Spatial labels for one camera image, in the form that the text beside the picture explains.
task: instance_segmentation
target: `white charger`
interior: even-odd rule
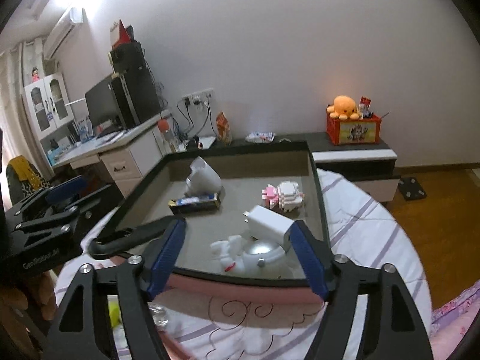
[[[279,244],[285,252],[290,249],[290,226],[293,220],[281,214],[256,205],[243,213],[247,217],[249,233],[256,239],[270,239]]]

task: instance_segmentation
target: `striped tablecloth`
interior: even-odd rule
[[[361,266],[394,264],[412,294],[427,332],[431,327],[431,299],[420,259],[403,229],[390,213],[341,175],[318,170],[335,254],[345,254]],[[107,215],[83,240],[105,225]],[[111,266],[84,254],[62,270],[56,285],[60,302],[78,267]],[[357,311],[344,359],[355,359],[363,331],[367,297],[358,297]],[[324,309],[315,304],[272,305],[208,297],[168,289],[155,302],[169,316],[167,332],[197,359],[303,359],[318,329]],[[118,353],[130,358],[121,328],[115,330]]]

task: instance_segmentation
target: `yellow cloth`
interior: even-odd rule
[[[11,165],[20,181],[26,181],[30,183],[32,188],[36,191],[42,185],[40,177],[30,168],[30,164],[25,157],[19,155],[12,158],[8,165]]]

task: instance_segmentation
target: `pink floral bedding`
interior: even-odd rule
[[[480,280],[433,312],[430,343],[435,360],[446,360],[480,310]]]

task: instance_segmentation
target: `red storage box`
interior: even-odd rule
[[[377,115],[362,120],[340,120],[326,114],[327,134],[334,145],[378,143],[382,120]]]

